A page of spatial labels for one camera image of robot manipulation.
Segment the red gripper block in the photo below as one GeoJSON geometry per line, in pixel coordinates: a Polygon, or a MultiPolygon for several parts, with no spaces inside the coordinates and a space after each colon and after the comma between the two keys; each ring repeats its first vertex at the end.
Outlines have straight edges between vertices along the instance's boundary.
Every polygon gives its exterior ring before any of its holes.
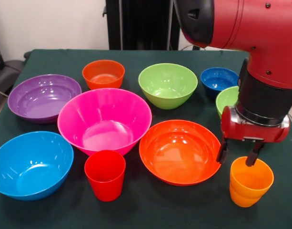
{"type": "Polygon", "coordinates": [[[228,139],[255,140],[256,142],[246,159],[246,166],[255,164],[265,143],[283,141],[290,130],[290,120],[285,116],[279,126],[261,126],[250,123],[239,116],[234,106],[226,106],[221,116],[222,142],[216,158],[221,165],[225,162],[228,153],[228,139]]]}

